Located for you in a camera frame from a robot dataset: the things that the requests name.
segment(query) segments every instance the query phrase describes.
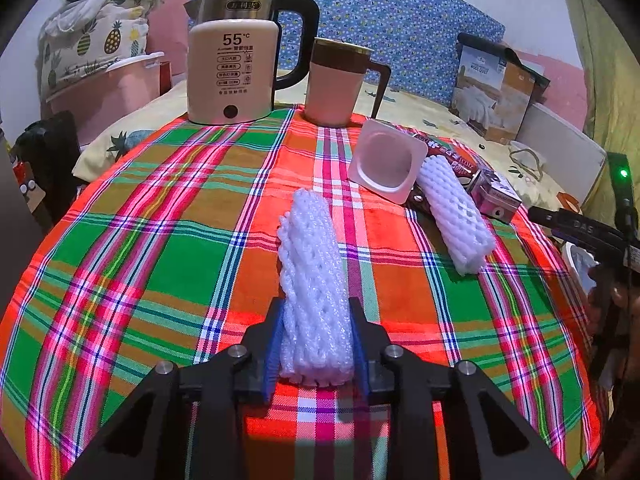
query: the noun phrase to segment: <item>kettle label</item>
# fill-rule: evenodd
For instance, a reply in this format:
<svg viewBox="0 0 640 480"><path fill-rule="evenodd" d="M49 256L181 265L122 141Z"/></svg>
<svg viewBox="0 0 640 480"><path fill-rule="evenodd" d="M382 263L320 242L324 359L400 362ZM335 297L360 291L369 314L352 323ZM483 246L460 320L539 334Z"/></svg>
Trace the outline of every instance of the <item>kettle label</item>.
<svg viewBox="0 0 640 480"><path fill-rule="evenodd" d="M220 95L244 94L254 78L255 38L251 29L241 32L226 30L229 29L222 30L218 36L215 85Z"/></svg>
<svg viewBox="0 0 640 480"><path fill-rule="evenodd" d="M262 4L256 0L231 0L226 3L227 10L260 10Z"/></svg>

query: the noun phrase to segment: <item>clothing pile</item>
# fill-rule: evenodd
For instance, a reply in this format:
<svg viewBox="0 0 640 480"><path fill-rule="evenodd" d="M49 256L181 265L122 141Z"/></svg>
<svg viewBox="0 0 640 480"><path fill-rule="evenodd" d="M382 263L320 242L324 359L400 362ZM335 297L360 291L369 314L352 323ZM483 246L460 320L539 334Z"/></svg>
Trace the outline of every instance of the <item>clothing pile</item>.
<svg viewBox="0 0 640 480"><path fill-rule="evenodd" d="M40 31L40 97L145 54L149 12L162 0L77 0Z"/></svg>

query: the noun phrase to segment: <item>plaid tablecloth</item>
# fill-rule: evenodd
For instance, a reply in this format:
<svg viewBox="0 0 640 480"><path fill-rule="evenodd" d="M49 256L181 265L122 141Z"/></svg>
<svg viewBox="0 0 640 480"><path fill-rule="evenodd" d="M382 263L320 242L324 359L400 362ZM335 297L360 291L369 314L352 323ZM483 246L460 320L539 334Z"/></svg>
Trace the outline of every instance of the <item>plaid tablecloth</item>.
<svg viewBox="0 0 640 480"><path fill-rule="evenodd" d="M228 127L180 118L88 187L0 324L0 424L37 479L61 478L157 361L204 361L263 319L280 294L278 216L300 187L330 204L367 318L425 360L475 361L580 471L604 412L559 253L521 210L511 226L490 224L497 249L461 278L432 222L348 181L363 120L318 128L299 109ZM243 416L251 478L385 474L388 408L350 386L279 383L266 413Z"/></svg>

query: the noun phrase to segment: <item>table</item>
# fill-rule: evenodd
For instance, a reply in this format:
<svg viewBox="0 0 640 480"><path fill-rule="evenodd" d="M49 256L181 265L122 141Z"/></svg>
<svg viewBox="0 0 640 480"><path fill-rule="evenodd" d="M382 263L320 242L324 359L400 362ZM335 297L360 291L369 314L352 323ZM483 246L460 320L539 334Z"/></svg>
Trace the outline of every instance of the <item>table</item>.
<svg viewBox="0 0 640 480"><path fill-rule="evenodd" d="M605 397L559 253L521 208L489 223L497 249L461 278L433 222L347 180L359 131L313 126L300 107L228 127L178 118L88 186L0 323L0 426L37 479L59 479L158 360L206 360L264 317L280 294L278 216L300 187L328 200L367 318L426 360L475 361L580 471ZM251 478L384 477L388 409L349 385L279 383L243 418Z"/></svg>

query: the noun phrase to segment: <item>metal screw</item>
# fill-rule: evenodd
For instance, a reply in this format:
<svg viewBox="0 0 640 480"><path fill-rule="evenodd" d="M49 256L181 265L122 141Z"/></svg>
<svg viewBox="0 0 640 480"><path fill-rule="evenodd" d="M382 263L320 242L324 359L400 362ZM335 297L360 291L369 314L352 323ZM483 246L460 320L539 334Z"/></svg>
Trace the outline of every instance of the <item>metal screw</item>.
<svg viewBox="0 0 640 480"><path fill-rule="evenodd" d="M460 361L458 363L458 370L465 375L473 375L476 373L476 370L478 370L478 367L471 361Z"/></svg>
<svg viewBox="0 0 640 480"><path fill-rule="evenodd" d="M391 359L398 359L403 353L404 348L399 345L389 345L385 348L385 355Z"/></svg>
<svg viewBox="0 0 640 480"><path fill-rule="evenodd" d="M156 373L160 375L167 375L173 369L174 369L174 364L171 361L160 361L154 368Z"/></svg>
<svg viewBox="0 0 640 480"><path fill-rule="evenodd" d="M229 347L229 355L233 358L238 359L239 357L244 357L246 354L246 348L242 345L233 345Z"/></svg>

